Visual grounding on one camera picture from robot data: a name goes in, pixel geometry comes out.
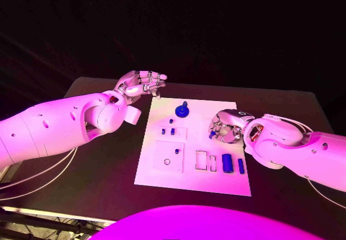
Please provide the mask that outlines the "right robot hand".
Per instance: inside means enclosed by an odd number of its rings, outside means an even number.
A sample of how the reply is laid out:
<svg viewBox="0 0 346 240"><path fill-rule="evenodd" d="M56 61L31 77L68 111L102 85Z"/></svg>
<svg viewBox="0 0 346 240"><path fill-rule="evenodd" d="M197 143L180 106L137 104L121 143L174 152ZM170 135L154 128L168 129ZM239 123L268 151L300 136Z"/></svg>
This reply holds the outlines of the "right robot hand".
<svg viewBox="0 0 346 240"><path fill-rule="evenodd" d="M238 110L223 109L213 116L207 132L209 139L226 144L236 144L243 139L243 131L255 117Z"/></svg>

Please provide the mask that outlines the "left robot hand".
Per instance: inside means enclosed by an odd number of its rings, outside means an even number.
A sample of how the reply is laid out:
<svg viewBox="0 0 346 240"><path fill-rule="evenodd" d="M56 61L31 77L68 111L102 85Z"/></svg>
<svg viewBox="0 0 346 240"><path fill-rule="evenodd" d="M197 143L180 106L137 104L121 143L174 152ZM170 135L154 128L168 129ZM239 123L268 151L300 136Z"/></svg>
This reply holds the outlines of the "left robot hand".
<svg viewBox="0 0 346 240"><path fill-rule="evenodd" d="M166 86L167 76L150 70L132 70L118 80L114 91L134 103L141 95L160 99L158 88Z"/></svg>

